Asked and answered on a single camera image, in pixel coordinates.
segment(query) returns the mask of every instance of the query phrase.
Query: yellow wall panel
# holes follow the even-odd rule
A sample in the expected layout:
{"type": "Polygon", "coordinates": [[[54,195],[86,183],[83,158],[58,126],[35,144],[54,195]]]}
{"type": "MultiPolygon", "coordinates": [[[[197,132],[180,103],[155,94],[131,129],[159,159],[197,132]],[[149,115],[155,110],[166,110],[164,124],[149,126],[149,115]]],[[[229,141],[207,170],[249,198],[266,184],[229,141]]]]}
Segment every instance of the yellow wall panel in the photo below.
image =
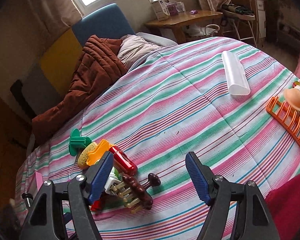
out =
{"type": "Polygon", "coordinates": [[[41,57],[41,69],[44,75],[61,96],[64,96],[69,89],[81,51],[82,46],[72,29],[69,29],[41,57]]]}

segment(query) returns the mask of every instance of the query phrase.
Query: blue gripper pad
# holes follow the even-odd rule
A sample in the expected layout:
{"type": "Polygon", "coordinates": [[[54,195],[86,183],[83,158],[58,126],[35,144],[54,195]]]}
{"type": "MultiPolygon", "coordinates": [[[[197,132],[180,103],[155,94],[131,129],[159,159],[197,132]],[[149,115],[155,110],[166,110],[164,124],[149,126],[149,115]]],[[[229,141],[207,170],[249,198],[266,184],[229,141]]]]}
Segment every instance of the blue gripper pad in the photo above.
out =
{"type": "Polygon", "coordinates": [[[99,168],[97,174],[91,182],[91,191],[88,197],[90,205],[92,205],[101,196],[101,193],[105,189],[105,184],[108,180],[110,172],[113,167],[113,154],[108,154],[99,168]]]}
{"type": "Polygon", "coordinates": [[[209,205],[211,198],[209,195],[208,183],[190,153],[186,155],[186,168],[193,182],[194,188],[197,191],[199,199],[209,205]]]}

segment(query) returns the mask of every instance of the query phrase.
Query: metal screw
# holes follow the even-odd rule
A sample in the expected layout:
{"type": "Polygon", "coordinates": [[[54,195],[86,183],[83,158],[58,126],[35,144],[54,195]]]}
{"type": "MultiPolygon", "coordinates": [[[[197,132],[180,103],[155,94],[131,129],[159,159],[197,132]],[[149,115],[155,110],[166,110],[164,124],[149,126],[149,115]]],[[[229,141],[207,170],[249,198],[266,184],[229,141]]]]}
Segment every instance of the metal screw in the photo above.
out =
{"type": "Polygon", "coordinates": [[[45,186],[50,186],[51,183],[52,183],[51,180],[47,179],[47,180],[43,183],[43,185],[45,185],[45,186]]]}
{"type": "Polygon", "coordinates": [[[215,179],[216,181],[223,181],[223,177],[222,177],[221,175],[216,175],[216,176],[214,176],[214,179],[215,179]]]}
{"type": "Polygon", "coordinates": [[[83,174],[80,174],[80,175],[76,176],[75,179],[76,179],[77,181],[82,181],[82,180],[84,180],[84,175],[83,175],[83,174]]]}
{"type": "Polygon", "coordinates": [[[249,181],[248,181],[248,185],[249,185],[250,187],[255,187],[257,184],[256,184],[254,181],[249,180],[249,181]]]}

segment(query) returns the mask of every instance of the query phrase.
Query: brown comforter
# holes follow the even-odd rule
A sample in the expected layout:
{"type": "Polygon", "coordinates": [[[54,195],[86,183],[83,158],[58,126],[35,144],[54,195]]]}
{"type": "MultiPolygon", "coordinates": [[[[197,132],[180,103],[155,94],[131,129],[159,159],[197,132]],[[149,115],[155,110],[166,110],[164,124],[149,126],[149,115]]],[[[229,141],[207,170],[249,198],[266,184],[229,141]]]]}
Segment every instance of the brown comforter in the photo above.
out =
{"type": "Polygon", "coordinates": [[[117,57],[121,44],[122,40],[99,39],[96,35],[88,39],[63,101],[32,119],[37,143],[45,143],[66,121],[127,72],[117,57]]]}

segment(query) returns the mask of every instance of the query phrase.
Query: white plastic container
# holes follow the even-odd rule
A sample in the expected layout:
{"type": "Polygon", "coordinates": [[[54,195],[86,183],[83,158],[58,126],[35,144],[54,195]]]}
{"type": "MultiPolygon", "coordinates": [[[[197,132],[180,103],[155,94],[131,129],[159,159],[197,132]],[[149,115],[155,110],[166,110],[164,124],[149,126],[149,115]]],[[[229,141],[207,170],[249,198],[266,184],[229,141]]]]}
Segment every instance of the white plastic container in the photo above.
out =
{"type": "Polygon", "coordinates": [[[250,94],[246,73],[238,56],[233,52],[224,51],[221,57],[226,72],[229,93],[234,96],[250,94]]]}

